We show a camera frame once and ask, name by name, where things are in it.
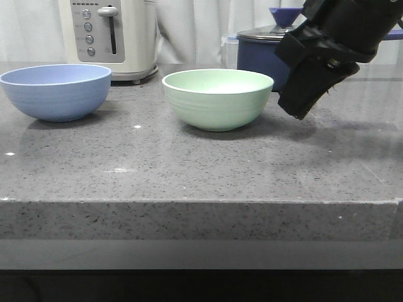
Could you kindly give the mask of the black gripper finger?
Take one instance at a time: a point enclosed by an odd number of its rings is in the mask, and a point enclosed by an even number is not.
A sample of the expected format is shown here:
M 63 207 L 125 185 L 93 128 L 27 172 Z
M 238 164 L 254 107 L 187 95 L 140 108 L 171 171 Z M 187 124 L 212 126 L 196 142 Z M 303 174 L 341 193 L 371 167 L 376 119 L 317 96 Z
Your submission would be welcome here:
M 302 120 L 323 94 L 359 69 L 355 62 L 306 57 L 291 70 L 280 91 L 278 105 L 290 116 Z

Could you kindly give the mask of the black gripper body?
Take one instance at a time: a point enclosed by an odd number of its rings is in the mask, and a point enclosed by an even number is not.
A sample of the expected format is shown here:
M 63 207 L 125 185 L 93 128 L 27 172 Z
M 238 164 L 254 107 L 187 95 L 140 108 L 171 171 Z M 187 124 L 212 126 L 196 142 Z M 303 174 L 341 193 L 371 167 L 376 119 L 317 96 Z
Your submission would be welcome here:
M 370 62 L 402 17 L 402 1 L 305 1 L 305 21 L 287 33 L 275 53 L 289 66 L 306 57 Z

